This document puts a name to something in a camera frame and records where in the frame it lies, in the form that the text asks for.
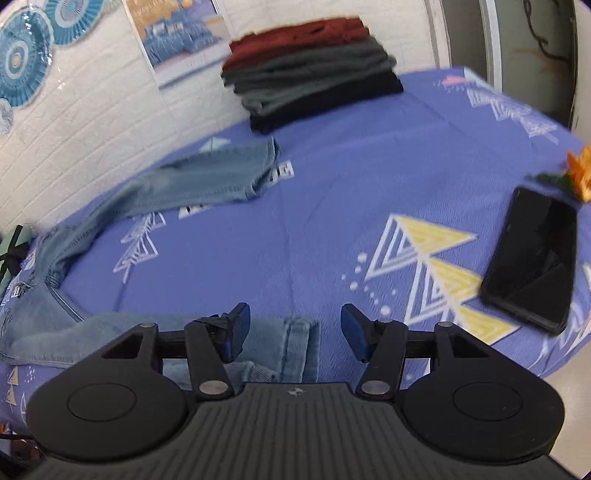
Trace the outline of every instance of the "ribbed black surface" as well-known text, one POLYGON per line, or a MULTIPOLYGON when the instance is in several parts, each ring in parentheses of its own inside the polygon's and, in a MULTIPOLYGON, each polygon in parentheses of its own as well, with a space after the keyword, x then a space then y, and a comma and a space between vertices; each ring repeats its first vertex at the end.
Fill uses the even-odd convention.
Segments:
POLYGON ((158 451, 112 465, 50 459, 27 480, 573 478, 549 458, 499 467, 446 458, 413 437, 392 407, 360 400, 344 384, 251 384, 239 397, 201 406, 158 451))

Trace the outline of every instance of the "circular disc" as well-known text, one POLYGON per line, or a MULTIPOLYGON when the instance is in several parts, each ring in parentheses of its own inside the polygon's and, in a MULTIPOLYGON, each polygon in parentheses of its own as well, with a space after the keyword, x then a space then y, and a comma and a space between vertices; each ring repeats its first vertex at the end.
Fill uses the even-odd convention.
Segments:
POLYGON ((36 7, 15 12, 0 29, 0 98, 13 108, 39 92, 51 66, 53 29, 36 7))
POLYGON ((100 17, 104 0, 46 0, 43 10, 53 27, 56 44, 82 38, 100 17))

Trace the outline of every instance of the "gray folded shirt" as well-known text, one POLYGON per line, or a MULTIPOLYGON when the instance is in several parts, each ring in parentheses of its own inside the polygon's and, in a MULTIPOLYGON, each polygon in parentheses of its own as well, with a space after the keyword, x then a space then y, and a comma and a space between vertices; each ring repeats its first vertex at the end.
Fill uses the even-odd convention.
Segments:
POLYGON ((258 116, 268 115, 282 106, 312 93, 323 92, 342 83, 363 80, 377 73, 392 70, 395 65, 396 59, 389 57, 374 67, 357 70, 349 74, 330 76, 320 80, 309 80, 292 87, 251 90, 242 95, 242 105, 250 113, 258 116))
POLYGON ((257 82, 267 79, 307 77, 313 72, 341 72, 347 68, 363 68, 371 62, 385 60, 387 53, 375 38, 347 45, 310 48, 263 62, 254 67, 224 73, 225 85, 239 82, 257 82))
POLYGON ((388 54, 382 50, 366 57, 318 61, 292 69, 259 73, 256 76, 252 75, 249 80, 235 81, 234 93, 241 95, 250 90, 293 87, 309 80, 322 80, 371 69, 383 64, 389 58, 391 57, 388 57, 388 54))

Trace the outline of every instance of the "bedding poster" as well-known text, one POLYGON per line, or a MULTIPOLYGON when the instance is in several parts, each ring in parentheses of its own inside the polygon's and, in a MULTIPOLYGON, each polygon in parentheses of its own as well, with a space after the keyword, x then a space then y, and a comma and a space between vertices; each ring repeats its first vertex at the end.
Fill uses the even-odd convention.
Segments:
POLYGON ((159 87, 230 55, 230 34, 212 0, 124 0, 159 87))

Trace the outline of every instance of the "black folded shirt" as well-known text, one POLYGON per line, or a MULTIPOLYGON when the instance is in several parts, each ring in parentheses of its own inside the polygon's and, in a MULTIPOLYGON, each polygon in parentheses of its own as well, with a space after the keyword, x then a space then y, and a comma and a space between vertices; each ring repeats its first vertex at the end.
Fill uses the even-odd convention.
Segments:
POLYGON ((269 115, 251 115, 251 130, 268 134, 296 120, 325 113, 361 100, 401 93, 402 83, 394 72, 388 71, 363 80, 342 83, 323 92, 313 93, 285 105, 269 115))

